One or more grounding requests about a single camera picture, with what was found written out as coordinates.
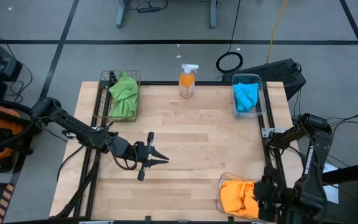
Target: blue cloth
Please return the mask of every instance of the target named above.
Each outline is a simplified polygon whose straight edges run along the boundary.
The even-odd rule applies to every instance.
[[[258,102],[258,83],[242,84],[238,83],[233,86],[234,99],[238,112],[250,111]]]

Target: wooden tabletop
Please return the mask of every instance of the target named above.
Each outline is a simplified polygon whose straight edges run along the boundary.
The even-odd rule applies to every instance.
[[[267,83],[275,125],[292,127],[282,83]],[[83,82],[74,116],[90,124],[97,82]],[[145,180],[120,169],[112,155],[102,154],[96,185],[94,220],[227,220],[216,210],[218,180],[224,172],[260,179],[264,154],[257,118],[234,119],[231,86],[196,86],[195,95],[182,98],[177,86],[141,86],[136,123],[115,123],[131,144],[155,133],[154,145],[170,162],[147,169]],[[80,145],[69,140],[65,158]],[[50,214],[58,213],[78,188],[85,150],[62,169]],[[286,150],[282,156],[287,185],[292,187],[302,172],[300,158]],[[83,197],[81,214],[88,198]]]

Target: concrete floor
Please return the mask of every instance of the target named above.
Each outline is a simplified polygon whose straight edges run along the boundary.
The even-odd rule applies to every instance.
[[[237,1],[220,1],[218,27],[209,30],[208,3],[168,0],[164,11],[138,14],[127,11],[124,26],[115,26],[117,2],[80,0],[68,40],[230,39]],[[346,0],[358,26],[358,0]],[[59,40],[73,0],[0,1],[0,36],[4,39]],[[159,0],[152,4],[164,5]],[[282,1],[242,1],[235,39],[269,40]],[[357,40],[339,0],[289,1],[276,34],[277,40]],[[57,45],[11,45],[16,57],[34,74],[23,104],[32,106],[40,95]],[[82,81],[97,81],[102,70],[140,70],[143,80],[177,80],[183,62],[200,65],[197,80],[220,80],[216,59],[227,45],[65,45],[48,92],[73,113]],[[268,45],[233,45],[244,57],[243,68],[265,63]],[[307,80],[301,111],[325,118],[358,113],[358,45],[275,45],[271,62],[293,58]],[[228,58],[225,67],[235,62]],[[29,81],[22,70],[19,77]],[[293,107],[295,99],[289,101]],[[56,125],[48,129],[60,131]],[[306,151],[304,141],[301,150]],[[32,141],[35,149],[25,160],[5,222],[47,218],[56,187],[56,173],[65,143],[48,133]],[[348,165],[358,164],[358,126],[339,128],[331,152]],[[342,167],[337,161],[330,161]],[[0,174],[9,182],[11,173]],[[351,205],[352,210],[358,205]]]

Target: orange spray bottle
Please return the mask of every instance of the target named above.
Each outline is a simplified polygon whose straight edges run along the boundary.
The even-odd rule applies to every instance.
[[[179,94],[184,98],[190,98],[193,96],[196,84],[196,78],[191,71],[194,70],[197,73],[198,65],[182,64],[181,67],[183,72],[179,78]]]

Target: green towel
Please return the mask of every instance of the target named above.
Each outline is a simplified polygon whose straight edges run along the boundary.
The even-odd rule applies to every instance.
[[[139,94],[136,81],[128,77],[125,71],[121,71],[119,81],[109,89],[109,92],[114,102],[114,108],[109,116],[117,118],[116,121],[123,120],[122,117],[132,118],[129,121],[133,121],[136,117],[137,95]]]

